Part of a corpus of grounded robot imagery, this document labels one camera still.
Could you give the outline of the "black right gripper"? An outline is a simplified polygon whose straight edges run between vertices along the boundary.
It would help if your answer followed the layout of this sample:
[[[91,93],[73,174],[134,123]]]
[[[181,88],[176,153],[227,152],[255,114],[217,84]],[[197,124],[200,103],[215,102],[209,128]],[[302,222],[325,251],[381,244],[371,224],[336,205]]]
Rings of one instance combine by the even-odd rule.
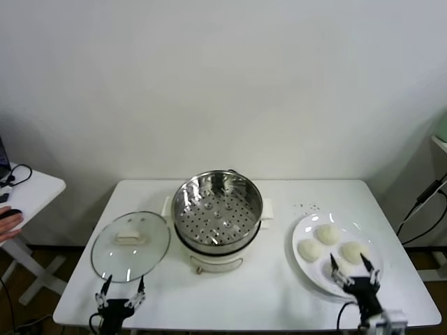
[[[350,269],[345,261],[330,254],[330,275],[333,281],[344,289],[344,292],[353,295],[360,311],[361,323],[366,323],[371,317],[379,315],[383,309],[376,296],[379,291],[379,269],[371,261],[360,254],[362,262],[369,273],[369,277],[350,278]]]

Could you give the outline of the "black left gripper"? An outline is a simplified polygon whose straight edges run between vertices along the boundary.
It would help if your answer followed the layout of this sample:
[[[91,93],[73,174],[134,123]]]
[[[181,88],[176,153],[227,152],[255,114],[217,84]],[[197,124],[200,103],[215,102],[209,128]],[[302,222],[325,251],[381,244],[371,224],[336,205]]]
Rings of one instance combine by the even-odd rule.
[[[145,300],[144,276],[140,277],[137,293],[129,300],[127,299],[109,299],[107,293],[112,281],[112,274],[103,284],[101,291],[95,294],[95,300],[98,307],[99,316],[102,323],[99,326],[99,334],[115,335],[122,330],[125,319],[134,315],[140,305]]]

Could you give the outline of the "bare human hand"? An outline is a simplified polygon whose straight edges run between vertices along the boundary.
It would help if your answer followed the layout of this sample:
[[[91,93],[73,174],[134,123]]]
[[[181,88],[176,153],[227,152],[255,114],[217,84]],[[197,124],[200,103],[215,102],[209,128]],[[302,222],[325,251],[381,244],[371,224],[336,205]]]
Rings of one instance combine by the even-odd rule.
[[[23,214],[18,209],[13,209],[10,206],[1,208],[0,220],[0,242],[3,243],[12,239],[21,233],[20,224],[23,222]]]

